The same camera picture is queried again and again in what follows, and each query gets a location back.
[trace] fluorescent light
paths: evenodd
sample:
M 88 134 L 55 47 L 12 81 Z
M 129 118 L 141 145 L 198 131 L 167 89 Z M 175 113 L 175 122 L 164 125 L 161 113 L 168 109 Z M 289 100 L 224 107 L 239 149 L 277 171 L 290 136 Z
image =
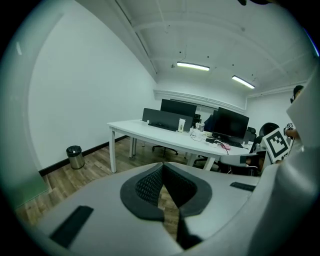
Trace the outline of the fluorescent light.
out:
M 308 36 L 308 38 L 310 39 L 310 41 L 311 41 L 311 43 L 312 43 L 312 45 L 313 45 L 313 48 L 314 48 L 314 50 L 315 50 L 316 55 L 319 57 L 319 52 L 318 52 L 318 49 L 317 49 L 314 41 L 312 41 L 310 35 L 308 34 L 308 32 L 307 32 L 305 29 L 304 29 L 304 31 L 305 31 L 306 35 Z
M 201 66 L 197 64 L 191 64 L 191 63 L 180 62 L 180 61 L 178 61 L 176 65 L 179 67 L 193 68 L 193 69 L 204 70 L 204 71 L 209 71 L 210 69 L 210 67 L 208 66 Z
M 243 79 L 241 79 L 241 78 L 239 78 L 239 77 L 237 77 L 235 75 L 232 77 L 232 79 L 238 81 L 239 83 L 241 83 L 241 84 L 243 84 L 245 86 L 248 86 L 251 89 L 255 88 L 252 84 L 246 82 L 245 80 L 243 80 Z

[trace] ceiling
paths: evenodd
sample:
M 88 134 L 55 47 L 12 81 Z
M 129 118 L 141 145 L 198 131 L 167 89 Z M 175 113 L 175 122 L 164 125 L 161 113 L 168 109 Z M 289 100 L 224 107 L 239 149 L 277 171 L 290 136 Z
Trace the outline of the ceiling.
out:
M 284 8 L 237 0 L 117 0 L 157 76 L 193 76 L 244 93 L 300 84 L 316 64 L 303 28 Z M 177 61 L 210 67 L 177 67 Z

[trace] office room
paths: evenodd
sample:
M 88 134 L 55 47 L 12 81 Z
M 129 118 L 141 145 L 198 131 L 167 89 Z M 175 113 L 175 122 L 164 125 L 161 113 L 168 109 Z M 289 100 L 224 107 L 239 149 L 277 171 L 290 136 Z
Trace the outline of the office room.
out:
M 25 15 L 1 59 L 0 181 L 43 252 L 271 254 L 313 209 L 319 50 L 290 7 L 45 0 Z

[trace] person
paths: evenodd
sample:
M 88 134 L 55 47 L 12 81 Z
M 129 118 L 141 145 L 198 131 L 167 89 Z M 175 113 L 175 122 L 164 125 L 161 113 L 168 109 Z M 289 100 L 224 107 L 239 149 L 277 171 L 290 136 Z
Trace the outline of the person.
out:
M 293 96 L 290 99 L 291 103 L 293 103 L 299 97 L 303 88 L 304 87 L 302 85 L 297 85 L 293 89 Z M 297 129 L 295 129 L 294 125 L 292 123 L 288 123 L 286 127 L 283 129 L 283 131 L 285 136 L 288 136 L 293 140 L 289 154 L 291 154 L 292 152 L 299 151 L 302 148 L 303 144 L 301 142 L 299 133 Z

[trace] white desk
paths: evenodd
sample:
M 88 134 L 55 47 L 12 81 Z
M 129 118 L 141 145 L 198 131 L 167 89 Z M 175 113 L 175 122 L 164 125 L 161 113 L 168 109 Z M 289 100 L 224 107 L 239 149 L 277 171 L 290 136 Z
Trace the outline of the white desk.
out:
M 190 157 L 187 162 L 188 166 L 193 166 L 198 155 L 208 157 L 204 166 L 205 170 L 211 169 L 215 159 L 219 159 L 220 156 L 227 155 L 224 148 L 220 146 L 213 147 L 213 144 L 208 143 L 205 140 L 195 141 L 197 138 L 194 138 L 195 140 L 193 140 L 187 132 L 177 132 L 153 127 L 147 125 L 146 122 L 141 120 L 110 122 L 108 125 L 111 133 L 109 150 L 111 171 L 113 173 L 116 172 L 115 132 L 131 137 L 129 157 L 136 154 L 137 139 L 166 148 L 190 153 Z M 228 153 L 229 155 L 243 155 L 248 154 L 249 150 L 231 146 L 231 150 L 228 150 Z

